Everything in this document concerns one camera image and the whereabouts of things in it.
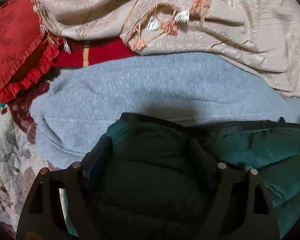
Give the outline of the floral red white blanket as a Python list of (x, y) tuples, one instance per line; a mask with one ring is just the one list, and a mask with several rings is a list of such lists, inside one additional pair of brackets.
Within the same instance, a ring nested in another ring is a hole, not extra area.
[(43, 81), (0, 107), (0, 225), (12, 238), (39, 170), (57, 169), (37, 151), (36, 123), (29, 111), (33, 99), (49, 86), (49, 81)]

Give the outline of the red striped cloth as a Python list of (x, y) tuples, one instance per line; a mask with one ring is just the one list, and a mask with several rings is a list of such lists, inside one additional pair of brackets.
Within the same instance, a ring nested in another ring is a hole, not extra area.
[(70, 40), (68, 44), (71, 54), (61, 48), (59, 55), (52, 62), (53, 67), (83, 68), (106, 61), (137, 56), (120, 38), (116, 37), (82, 42)]

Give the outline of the beige patterned curtain cloth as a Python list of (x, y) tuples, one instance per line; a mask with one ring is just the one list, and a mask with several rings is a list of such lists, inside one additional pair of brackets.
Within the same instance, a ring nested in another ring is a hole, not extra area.
[(141, 55), (214, 53), (300, 97), (296, 0), (34, 0), (34, 10), (61, 37), (119, 37)]

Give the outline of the light blue fleece garment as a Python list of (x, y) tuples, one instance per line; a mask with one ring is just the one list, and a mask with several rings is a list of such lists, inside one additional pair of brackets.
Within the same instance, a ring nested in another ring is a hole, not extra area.
[(66, 168), (82, 160), (122, 113), (183, 126), (279, 118), (300, 124), (300, 98), (281, 96), (210, 53), (108, 61), (61, 74), (33, 100), (36, 149)]

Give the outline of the dark green puffer jacket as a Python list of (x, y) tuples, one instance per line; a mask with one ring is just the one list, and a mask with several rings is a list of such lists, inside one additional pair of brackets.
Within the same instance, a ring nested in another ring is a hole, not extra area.
[(258, 171), (280, 238), (300, 215), (300, 124), (183, 127), (124, 113), (104, 135), (113, 153), (88, 187), (88, 210), (100, 239), (199, 239), (214, 194), (192, 139), (218, 162)]

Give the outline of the red ruffled heart pillow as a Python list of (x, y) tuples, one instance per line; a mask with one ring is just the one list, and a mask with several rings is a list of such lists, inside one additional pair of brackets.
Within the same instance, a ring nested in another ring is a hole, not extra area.
[(64, 40), (48, 31), (36, 0), (0, 7), (0, 103), (33, 87), (50, 70)]

